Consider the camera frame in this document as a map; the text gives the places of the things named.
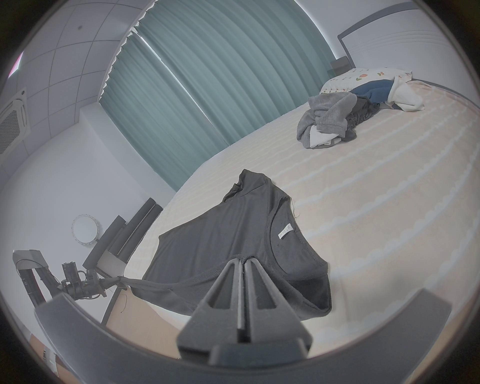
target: striped bed sheet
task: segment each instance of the striped bed sheet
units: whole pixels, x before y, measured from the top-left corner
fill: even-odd
[[[410,84],[425,110],[382,109],[352,142],[303,148],[295,133],[304,104],[206,161],[146,233],[125,276],[142,278],[158,236],[220,203],[246,168],[291,196],[299,228],[328,262],[333,309],[303,322],[310,356],[376,328],[422,287],[452,303],[452,320],[480,279],[480,111]],[[172,323],[188,318],[151,306]]]

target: ceiling vent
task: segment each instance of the ceiling vent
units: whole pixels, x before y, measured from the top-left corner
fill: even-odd
[[[0,111],[0,165],[30,133],[26,112],[26,88],[18,92]]]

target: floral pillow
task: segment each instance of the floral pillow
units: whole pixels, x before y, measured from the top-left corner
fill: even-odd
[[[404,82],[412,79],[412,71],[403,71],[395,68],[365,69],[353,68],[344,74],[328,80],[322,87],[320,93],[349,92],[359,85],[374,80],[393,80],[395,76],[400,77]]]

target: green curtain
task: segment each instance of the green curtain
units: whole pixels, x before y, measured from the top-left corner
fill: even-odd
[[[294,0],[160,0],[136,30],[100,103],[174,189],[318,94],[335,59]]]

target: clothing label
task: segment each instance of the clothing label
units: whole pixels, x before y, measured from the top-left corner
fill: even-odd
[[[287,226],[285,228],[283,228],[283,231],[281,231],[279,234],[278,234],[278,238],[281,239],[283,238],[287,233],[289,233],[290,231],[293,231],[293,227],[290,223],[287,224]]]

